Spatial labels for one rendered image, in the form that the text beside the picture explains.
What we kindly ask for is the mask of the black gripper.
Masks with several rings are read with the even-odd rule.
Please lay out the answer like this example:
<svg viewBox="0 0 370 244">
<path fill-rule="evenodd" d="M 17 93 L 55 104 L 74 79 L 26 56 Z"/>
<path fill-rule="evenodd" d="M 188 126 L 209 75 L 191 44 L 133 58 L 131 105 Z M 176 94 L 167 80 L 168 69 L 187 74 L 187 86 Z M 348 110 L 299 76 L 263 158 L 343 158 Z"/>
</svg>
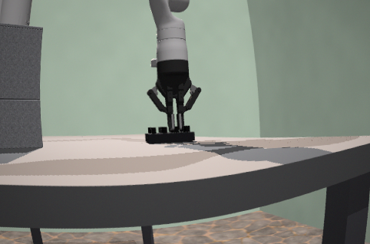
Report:
<svg viewBox="0 0 370 244">
<path fill-rule="evenodd" d="M 154 102 L 157 109 L 167 114 L 167 126 L 175 130 L 173 114 L 173 98 L 177 103 L 177 126 L 182 130 L 184 126 L 184 112 L 190 110 L 198 98 L 201 88 L 192 85 L 189 77 L 189 65 L 187 60 L 165 60 L 157 62 L 156 86 L 147 91 L 147 95 Z M 190 89 L 190 98 L 184 106 L 184 96 Z M 164 96 L 166 107 L 157 97 L 157 90 Z"/>
</svg>

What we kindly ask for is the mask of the black knob box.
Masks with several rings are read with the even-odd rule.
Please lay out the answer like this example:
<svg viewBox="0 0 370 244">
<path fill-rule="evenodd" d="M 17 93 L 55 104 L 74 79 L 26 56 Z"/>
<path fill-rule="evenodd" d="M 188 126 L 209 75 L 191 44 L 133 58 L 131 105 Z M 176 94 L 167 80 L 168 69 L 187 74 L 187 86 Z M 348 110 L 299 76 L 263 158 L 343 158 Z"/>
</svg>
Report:
<svg viewBox="0 0 370 244">
<path fill-rule="evenodd" d="M 163 128 L 163 132 L 162 132 Z M 160 132 L 161 129 L 161 132 Z M 190 132 L 190 126 L 182 127 L 182 130 L 179 130 L 179 127 L 175 127 L 175 130 L 171 130 L 169 128 L 169 132 L 173 134 L 166 134 L 167 127 L 160 127 L 158 128 L 158 132 L 156 132 L 156 127 L 148 127 L 148 135 L 145 134 L 146 142 L 148 143 L 167 143 L 167 142 L 180 142 L 180 141 L 187 141 L 191 142 L 195 140 L 194 132 Z M 184 132 L 180 134 L 179 131 Z M 160 134 L 162 133 L 162 134 Z M 154 135 L 151 135 L 154 134 Z"/>
</svg>

